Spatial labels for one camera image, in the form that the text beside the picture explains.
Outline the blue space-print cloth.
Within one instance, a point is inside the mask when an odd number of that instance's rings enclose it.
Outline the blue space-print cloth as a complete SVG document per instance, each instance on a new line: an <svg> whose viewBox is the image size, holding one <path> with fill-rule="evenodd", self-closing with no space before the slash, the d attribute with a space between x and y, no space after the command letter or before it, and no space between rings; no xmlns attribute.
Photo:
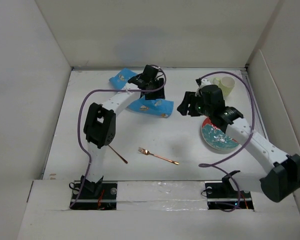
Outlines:
<svg viewBox="0 0 300 240"><path fill-rule="evenodd" d="M109 82L114 89L122 89L128 80L136 75L136 72L124 68L117 75L111 77ZM146 100L143 97L132 102L127 108L137 113L168 118L173 112L174 102L166 99Z"/></svg>

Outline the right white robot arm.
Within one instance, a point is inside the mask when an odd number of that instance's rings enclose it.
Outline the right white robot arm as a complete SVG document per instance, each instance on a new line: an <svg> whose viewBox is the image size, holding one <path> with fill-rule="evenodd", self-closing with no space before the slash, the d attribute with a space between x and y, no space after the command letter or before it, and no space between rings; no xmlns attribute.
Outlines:
<svg viewBox="0 0 300 240"><path fill-rule="evenodd" d="M240 111L225 104L218 86L202 84L197 91L185 92L177 111L183 116L208 117L214 126L242 145L263 168L264 172L257 175L241 170L227 174L221 184L225 196L233 197L239 190L260 192L278 203L300 188L300 156L289 155L255 132Z"/></svg>

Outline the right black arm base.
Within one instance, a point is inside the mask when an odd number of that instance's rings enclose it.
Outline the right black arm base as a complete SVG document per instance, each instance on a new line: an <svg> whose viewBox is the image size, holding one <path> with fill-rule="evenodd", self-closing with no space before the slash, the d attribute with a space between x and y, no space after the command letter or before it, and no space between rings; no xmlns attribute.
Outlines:
<svg viewBox="0 0 300 240"><path fill-rule="evenodd" d="M208 180L204 183L201 195L207 200L208 210L229 212L235 210L254 210L250 192L240 192L231 185L230 177L225 175L221 180Z"/></svg>

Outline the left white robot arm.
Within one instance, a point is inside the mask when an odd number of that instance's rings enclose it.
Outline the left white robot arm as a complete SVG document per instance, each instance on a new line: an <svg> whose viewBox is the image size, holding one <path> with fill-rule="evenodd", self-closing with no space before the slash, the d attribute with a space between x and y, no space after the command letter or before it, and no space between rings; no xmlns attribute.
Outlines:
<svg viewBox="0 0 300 240"><path fill-rule="evenodd" d="M88 155L89 162L85 175L81 177L81 189L90 198L101 194L103 182L103 161L106 146L116 134L116 118L131 103L138 99L164 99L164 85L167 77L157 65L146 65L142 73L131 77L116 94L107 101L92 103L86 115L83 132L88 142L88 150L79 146Z"/></svg>

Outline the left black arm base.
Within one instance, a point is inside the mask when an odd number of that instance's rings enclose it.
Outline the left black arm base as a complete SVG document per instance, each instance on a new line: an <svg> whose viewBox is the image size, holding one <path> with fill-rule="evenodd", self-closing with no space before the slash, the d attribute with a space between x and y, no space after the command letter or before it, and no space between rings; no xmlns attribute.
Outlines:
<svg viewBox="0 0 300 240"><path fill-rule="evenodd" d="M72 190L69 208L71 210L97 210L107 211L117 209L118 183L115 181L104 181L98 184L95 191L90 191L86 187L79 193L81 183L79 181L70 182L69 188Z"/></svg>

